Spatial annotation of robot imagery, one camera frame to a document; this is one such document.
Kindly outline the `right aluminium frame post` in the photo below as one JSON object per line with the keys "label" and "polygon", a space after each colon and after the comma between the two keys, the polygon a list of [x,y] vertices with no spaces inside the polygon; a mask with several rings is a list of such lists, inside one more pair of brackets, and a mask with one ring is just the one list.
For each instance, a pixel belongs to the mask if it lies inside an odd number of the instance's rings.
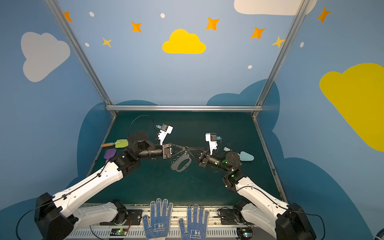
{"label": "right aluminium frame post", "polygon": [[283,62],[290,50],[290,47],[306,17],[307,9],[309,9],[311,1],[310,0],[304,0],[299,5],[298,11],[292,21],[292,24],[287,32],[285,41],[283,42],[283,46],[280,48],[278,56],[276,58],[276,61],[273,65],[273,68],[267,78],[267,81],[258,97],[258,100],[256,102],[256,107],[261,107],[261,110],[253,111],[252,112],[252,118],[253,120],[256,120],[257,115],[259,112],[263,110],[263,104],[267,98],[268,93],[270,92],[270,89],[278,76],[279,70],[283,65]]}

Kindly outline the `light blue toy spatula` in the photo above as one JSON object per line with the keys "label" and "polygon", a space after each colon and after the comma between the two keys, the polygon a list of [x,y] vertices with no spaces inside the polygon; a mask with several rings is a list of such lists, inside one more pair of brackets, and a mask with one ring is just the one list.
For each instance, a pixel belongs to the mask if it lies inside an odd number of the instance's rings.
{"label": "light blue toy spatula", "polygon": [[[224,147],[223,150],[225,152],[230,152],[230,156],[234,159],[235,158],[235,154],[233,153],[233,151],[230,149],[230,148],[227,148],[227,147]],[[240,152],[240,153],[237,153],[237,155],[239,156],[240,158],[240,161],[242,162],[251,162],[255,159],[255,157],[249,153],[246,153],[244,151]]]}

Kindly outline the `aluminium frame post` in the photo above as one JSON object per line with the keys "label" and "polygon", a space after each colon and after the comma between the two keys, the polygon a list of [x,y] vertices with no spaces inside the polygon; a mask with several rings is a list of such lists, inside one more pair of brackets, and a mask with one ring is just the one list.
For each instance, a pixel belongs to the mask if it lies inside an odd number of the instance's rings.
{"label": "aluminium frame post", "polygon": [[270,92],[270,89],[278,76],[279,70],[283,65],[283,62],[290,50],[290,47],[306,17],[307,9],[309,9],[311,1],[310,0],[304,0],[299,5],[298,11],[292,21],[292,24],[287,32],[285,41],[283,42],[283,46],[280,48],[278,56],[276,58],[276,61],[273,65],[273,68],[267,78],[267,81],[258,97],[258,100],[256,102],[256,107],[261,107],[261,110],[253,111],[252,112],[252,118],[253,120],[256,120],[257,115],[259,112],[263,110],[263,104],[267,98],[268,93]]}
{"label": "aluminium frame post", "polygon": [[73,29],[71,28],[69,21],[66,19],[64,12],[61,9],[60,4],[58,3],[58,1],[53,1],[53,0],[45,0],[45,3],[47,4],[51,13],[55,17],[60,28],[62,29],[64,35],[68,39],[72,48],[74,49],[74,51],[75,51],[76,55],[78,56],[81,64],[83,65],[88,76],[90,77],[91,81],[93,82],[94,86],[96,87],[99,95],[101,96],[104,103],[106,104],[106,107],[108,107],[109,105],[112,105],[113,103],[112,103],[110,97],[108,96],[108,94],[107,94],[101,80],[99,79],[97,73],[95,72],[91,62],[89,61],[88,57],[86,56],[86,53],[83,50],[83,48],[82,48],[77,36],[75,35]]}

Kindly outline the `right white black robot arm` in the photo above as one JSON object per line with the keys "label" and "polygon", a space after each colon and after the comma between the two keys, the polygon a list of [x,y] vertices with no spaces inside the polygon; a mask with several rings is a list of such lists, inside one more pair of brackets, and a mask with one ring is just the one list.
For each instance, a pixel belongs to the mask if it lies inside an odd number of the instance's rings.
{"label": "right white black robot arm", "polygon": [[200,167],[211,166],[226,173],[222,178],[226,188],[245,198],[244,204],[238,207],[245,222],[263,229],[276,240],[317,238],[303,208],[275,198],[244,175],[240,155],[235,151],[227,151],[220,158],[194,148],[187,149],[187,153]]}

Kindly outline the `horizontal aluminium frame bar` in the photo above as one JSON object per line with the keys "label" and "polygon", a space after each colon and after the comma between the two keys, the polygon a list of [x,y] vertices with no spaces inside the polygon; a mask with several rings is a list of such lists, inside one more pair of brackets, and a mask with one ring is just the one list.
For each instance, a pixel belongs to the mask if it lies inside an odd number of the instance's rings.
{"label": "horizontal aluminium frame bar", "polygon": [[262,106],[145,106],[107,105],[107,111],[168,111],[168,112],[260,112]]}

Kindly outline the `left blue dotted work glove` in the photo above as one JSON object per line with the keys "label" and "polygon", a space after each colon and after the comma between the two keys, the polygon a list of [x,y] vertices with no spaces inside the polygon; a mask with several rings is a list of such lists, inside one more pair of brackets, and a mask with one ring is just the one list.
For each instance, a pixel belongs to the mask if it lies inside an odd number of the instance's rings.
{"label": "left blue dotted work glove", "polygon": [[147,240],[165,240],[169,234],[173,203],[167,199],[156,199],[150,203],[150,216],[143,216],[143,227]]}

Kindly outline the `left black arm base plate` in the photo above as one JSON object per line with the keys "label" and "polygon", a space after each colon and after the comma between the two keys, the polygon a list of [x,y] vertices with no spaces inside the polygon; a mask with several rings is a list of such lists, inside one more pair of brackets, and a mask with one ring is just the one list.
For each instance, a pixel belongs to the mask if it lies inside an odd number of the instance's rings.
{"label": "left black arm base plate", "polygon": [[139,226],[143,211],[138,209],[119,212],[110,222],[99,223],[100,226]]}

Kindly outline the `right green circuit board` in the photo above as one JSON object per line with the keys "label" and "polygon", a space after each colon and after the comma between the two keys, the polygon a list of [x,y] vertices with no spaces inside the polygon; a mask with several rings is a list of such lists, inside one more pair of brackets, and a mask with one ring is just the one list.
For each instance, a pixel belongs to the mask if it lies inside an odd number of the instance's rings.
{"label": "right green circuit board", "polygon": [[237,240],[251,240],[254,233],[251,228],[237,228]]}

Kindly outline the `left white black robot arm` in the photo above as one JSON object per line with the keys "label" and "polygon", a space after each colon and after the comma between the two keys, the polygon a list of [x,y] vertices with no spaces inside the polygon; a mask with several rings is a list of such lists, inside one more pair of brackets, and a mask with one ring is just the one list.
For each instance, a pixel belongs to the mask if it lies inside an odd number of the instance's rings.
{"label": "left white black robot arm", "polygon": [[45,240],[63,240],[74,230],[94,224],[120,225],[129,222],[126,207],[120,201],[82,209],[82,204],[109,185],[127,177],[141,166],[141,159],[175,156],[173,144],[154,144],[144,131],[128,139],[129,145],[84,180],[51,196],[37,198],[35,223]]}

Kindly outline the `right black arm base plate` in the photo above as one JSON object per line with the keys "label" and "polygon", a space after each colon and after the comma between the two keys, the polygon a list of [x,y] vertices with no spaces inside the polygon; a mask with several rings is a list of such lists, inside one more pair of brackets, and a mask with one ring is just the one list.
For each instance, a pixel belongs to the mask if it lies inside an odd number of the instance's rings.
{"label": "right black arm base plate", "polygon": [[247,222],[241,215],[241,212],[236,209],[227,207],[219,208],[217,215],[222,225],[253,225],[251,222]]}

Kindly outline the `green circuit board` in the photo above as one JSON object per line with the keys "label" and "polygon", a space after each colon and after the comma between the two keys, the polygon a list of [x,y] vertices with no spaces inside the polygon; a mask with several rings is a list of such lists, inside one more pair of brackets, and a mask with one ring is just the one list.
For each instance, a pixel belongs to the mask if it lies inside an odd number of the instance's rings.
{"label": "green circuit board", "polygon": [[112,229],[110,237],[126,237],[129,229]]}
{"label": "green circuit board", "polygon": [[237,240],[251,240],[254,233],[251,228],[237,228]]}

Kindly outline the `blue dotted work glove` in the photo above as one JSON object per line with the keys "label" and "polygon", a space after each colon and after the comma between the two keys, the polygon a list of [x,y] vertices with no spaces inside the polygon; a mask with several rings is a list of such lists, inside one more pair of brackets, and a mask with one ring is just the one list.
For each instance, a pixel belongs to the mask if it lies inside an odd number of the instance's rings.
{"label": "blue dotted work glove", "polygon": [[156,199],[150,203],[150,216],[143,216],[143,227],[147,240],[165,240],[169,234],[173,203],[167,199]]}
{"label": "blue dotted work glove", "polygon": [[204,206],[188,206],[187,223],[179,219],[181,240],[206,240],[209,214]]}

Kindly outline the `right blue dotted work glove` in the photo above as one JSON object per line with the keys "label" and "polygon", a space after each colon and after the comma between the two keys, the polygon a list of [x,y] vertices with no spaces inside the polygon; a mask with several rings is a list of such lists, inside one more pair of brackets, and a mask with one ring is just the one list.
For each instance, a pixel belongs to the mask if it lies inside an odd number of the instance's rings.
{"label": "right blue dotted work glove", "polygon": [[187,223],[179,219],[181,240],[206,240],[209,214],[204,206],[188,206]]}

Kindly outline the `purple toy spatula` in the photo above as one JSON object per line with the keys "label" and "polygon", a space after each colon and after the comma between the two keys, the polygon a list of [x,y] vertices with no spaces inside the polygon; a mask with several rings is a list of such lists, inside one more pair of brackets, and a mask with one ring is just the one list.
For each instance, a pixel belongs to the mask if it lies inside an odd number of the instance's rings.
{"label": "purple toy spatula", "polygon": [[110,159],[112,159],[117,153],[117,149],[108,149],[106,150],[104,154],[104,159],[106,162],[108,162]]}

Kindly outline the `left green circuit board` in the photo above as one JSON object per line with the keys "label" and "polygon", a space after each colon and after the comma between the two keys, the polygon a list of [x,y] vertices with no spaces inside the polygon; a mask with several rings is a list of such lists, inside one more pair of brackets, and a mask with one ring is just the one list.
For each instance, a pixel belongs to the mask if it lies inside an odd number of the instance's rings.
{"label": "left green circuit board", "polygon": [[112,229],[110,237],[126,237],[129,229]]}

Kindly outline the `left aluminium frame post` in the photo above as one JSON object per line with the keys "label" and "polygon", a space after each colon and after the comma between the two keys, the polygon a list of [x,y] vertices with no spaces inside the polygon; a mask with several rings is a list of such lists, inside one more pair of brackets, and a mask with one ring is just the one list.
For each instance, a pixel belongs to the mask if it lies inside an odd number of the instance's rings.
{"label": "left aluminium frame post", "polygon": [[75,35],[73,29],[71,28],[69,21],[66,19],[64,12],[61,9],[60,4],[58,3],[58,1],[53,1],[53,0],[45,0],[45,3],[47,4],[51,13],[55,17],[60,28],[62,29],[64,35],[68,39],[72,48],[74,49],[74,51],[75,51],[76,55],[78,56],[81,64],[83,65],[88,76],[90,77],[91,81],[93,82],[94,86],[96,87],[99,95],[101,96],[104,103],[106,104],[106,107],[108,107],[109,105],[112,105],[113,103],[112,103],[110,97],[108,96],[108,94],[107,94],[101,80],[99,79],[97,73],[95,72],[91,62],[89,61],[88,57],[86,56],[86,53],[83,50],[83,48],[82,48],[77,36]]}

